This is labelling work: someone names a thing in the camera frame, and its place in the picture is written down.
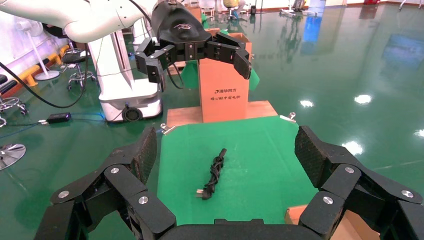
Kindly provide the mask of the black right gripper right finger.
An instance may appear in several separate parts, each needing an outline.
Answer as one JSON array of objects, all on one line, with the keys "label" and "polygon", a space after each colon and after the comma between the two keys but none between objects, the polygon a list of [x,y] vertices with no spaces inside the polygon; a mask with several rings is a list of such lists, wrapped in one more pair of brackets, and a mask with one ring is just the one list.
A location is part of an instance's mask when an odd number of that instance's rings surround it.
[{"label": "black right gripper right finger", "polygon": [[318,192],[299,225],[330,239],[347,211],[357,214],[382,240],[421,240],[424,199],[413,189],[365,167],[345,147],[320,140],[306,125],[294,153]]}]

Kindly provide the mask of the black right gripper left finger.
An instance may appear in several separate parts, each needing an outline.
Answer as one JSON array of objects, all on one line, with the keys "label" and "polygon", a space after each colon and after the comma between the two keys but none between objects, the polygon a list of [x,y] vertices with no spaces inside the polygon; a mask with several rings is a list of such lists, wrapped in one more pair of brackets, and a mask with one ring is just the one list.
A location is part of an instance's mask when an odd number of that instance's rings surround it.
[{"label": "black right gripper left finger", "polygon": [[37,240],[86,240],[102,219],[117,212],[137,240],[158,240],[177,224],[147,181],[157,158],[157,133],[115,148],[101,166],[54,192]]}]

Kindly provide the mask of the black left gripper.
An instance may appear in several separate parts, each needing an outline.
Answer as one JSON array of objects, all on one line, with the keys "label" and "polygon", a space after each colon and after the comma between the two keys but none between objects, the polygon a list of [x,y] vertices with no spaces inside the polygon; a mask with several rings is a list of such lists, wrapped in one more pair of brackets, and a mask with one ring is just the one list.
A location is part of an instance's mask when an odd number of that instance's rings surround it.
[{"label": "black left gripper", "polygon": [[204,58],[232,64],[240,76],[250,78],[252,65],[246,43],[222,32],[212,36],[182,3],[158,2],[151,23],[158,42],[145,38],[135,50],[136,67],[150,83],[162,85],[164,70],[175,62]]}]

